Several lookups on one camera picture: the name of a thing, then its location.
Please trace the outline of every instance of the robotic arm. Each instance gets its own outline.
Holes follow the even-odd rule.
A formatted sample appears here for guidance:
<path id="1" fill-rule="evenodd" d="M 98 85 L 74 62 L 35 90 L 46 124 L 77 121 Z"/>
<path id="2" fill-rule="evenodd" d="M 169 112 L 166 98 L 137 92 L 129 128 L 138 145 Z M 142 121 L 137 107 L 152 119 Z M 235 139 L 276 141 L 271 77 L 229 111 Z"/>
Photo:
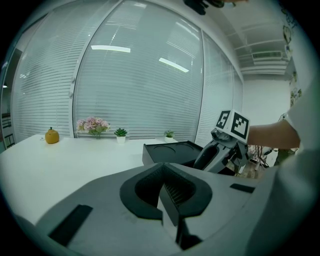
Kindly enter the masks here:
<path id="1" fill-rule="evenodd" d="M 195 10 L 200 15 L 206 14 L 206 8 L 209 7 L 208 4 L 204 3 L 203 0 L 183 0 L 184 3 L 191 9 Z M 225 2 L 221 0 L 206 0 L 210 5 L 222 8 L 225 6 Z"/>
<path id="2" fill-rule="evenodd" d="M 239 112 L 222 111 L 211 132 L 212 141 L 203 148 L 193 168 L 219 173 L 229 160 L 239 168 L 245 166 L 251 158 L 247 145 L 249 127 L 249 119 Z"/>

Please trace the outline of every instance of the white pot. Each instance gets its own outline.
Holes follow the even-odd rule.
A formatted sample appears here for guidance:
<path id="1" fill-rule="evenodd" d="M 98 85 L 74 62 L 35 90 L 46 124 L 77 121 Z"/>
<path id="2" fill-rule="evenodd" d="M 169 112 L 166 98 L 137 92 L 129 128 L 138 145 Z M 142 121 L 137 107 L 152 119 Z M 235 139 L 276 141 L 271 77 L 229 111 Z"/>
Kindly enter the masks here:
<path id="1" fill-rule="evenodd" d="M 169 137 L 167 137 L 167 136 L 164 136 L 164 141 L 165 141 L 166 143 L 173 143 L 173 142 L 174 142 L 174 138 L 169 138 Z"/>
<path id="2" fill-rule="evenodd" d="M 126 142 L 126 136 L 124 137 L 116 137 L 116 140 L 118 141 L 119 144 L 123 144 Z"/>

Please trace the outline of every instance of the flower bouquet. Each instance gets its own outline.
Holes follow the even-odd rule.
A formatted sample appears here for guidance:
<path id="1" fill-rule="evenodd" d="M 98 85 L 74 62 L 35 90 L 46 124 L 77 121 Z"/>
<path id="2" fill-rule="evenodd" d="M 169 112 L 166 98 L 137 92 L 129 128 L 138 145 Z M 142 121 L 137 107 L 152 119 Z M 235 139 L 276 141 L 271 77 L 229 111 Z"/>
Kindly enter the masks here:
<path id="1" fill-rule="evenodd" d="M 110 129 L 110 124 L 102 118 L 90 116 L 86 120 L 80 119 L 76 122 L 76 130 L 78 132 L 86 132 L 96 139 L 100 139 L 100 135 Z"/>

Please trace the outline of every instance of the human arm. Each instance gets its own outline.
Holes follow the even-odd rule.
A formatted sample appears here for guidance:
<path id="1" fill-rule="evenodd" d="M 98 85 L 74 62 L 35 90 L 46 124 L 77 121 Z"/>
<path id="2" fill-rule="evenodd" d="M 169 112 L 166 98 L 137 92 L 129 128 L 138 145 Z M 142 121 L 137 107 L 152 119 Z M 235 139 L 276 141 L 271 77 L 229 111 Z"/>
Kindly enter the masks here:
<path id="1" fill-rule="evenodd" d="M 268 125 L 251 126 L 248 145 L 257 145 L 282 150 L 298 148 L 300 138 L 295 129 L 286 121 Z"/>

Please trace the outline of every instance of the white table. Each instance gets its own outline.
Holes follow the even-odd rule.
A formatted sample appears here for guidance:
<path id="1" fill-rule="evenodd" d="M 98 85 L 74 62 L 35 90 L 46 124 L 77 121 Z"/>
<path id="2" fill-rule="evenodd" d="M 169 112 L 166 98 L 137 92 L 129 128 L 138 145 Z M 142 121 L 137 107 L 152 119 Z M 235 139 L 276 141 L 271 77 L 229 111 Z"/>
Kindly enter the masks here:
<path id="1" fill-rule="evenodd" d="M 60 138 L 34 135 L 0 154 L 0 185 L 12 211 L 36 224 L 56 203 L 86 183 L 143 165 L 143 144 L 164 139 Z"/>

